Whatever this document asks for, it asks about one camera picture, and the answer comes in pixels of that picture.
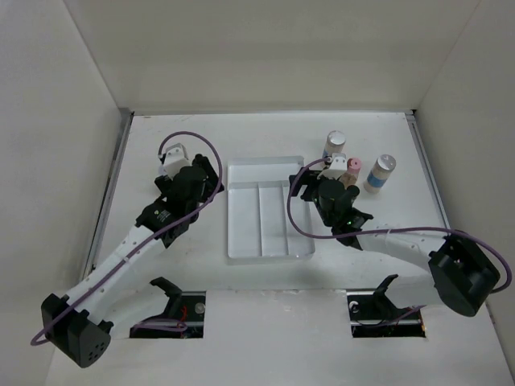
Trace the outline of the pink cap spice bottle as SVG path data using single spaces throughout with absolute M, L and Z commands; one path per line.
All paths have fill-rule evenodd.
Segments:
M 361 171 L 361 160 L 359 158 L 350 158 L 347 161 L 347 170 L 341 175 L 340 181 L 346 188 L 356 185 Z

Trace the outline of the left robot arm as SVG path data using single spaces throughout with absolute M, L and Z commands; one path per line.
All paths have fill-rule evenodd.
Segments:
M 164 173 L 154 181 L 159 197 L 144 207 L 126 237 L 83 281 L 41 304 L 43 337 L 80 368 L 93 365 L 111 341 L 117 321 L 109 309 L 138 275 L 182 236 L 224 187 L 209 159 L 161 157 Z

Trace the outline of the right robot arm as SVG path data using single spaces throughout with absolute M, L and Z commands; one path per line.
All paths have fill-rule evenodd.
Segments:
M 302 168 L 289 177 L 289 198 L 315 205 L 329 239 L 358 251 L 380 253 L 423 270 L 422 275 L 387 276 L 373 291 L 370 305 L 383 318 L 411 307 L 444 305 L 457 314 L 473 317 L 501 278 L 485 254 L 487 245 L 454 229 L 438 227 L 393 228 L 353 204 L 360 193 L 345 187 L 321 170 Z

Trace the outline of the blue label jar silver lid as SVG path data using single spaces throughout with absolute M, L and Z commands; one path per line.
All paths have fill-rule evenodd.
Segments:
M 331 131 L 326 138 L 323 148 L 323 157 L 330 157 L 334 153 L 341 153 L 346 143 L 345 134 L 339 130 Z

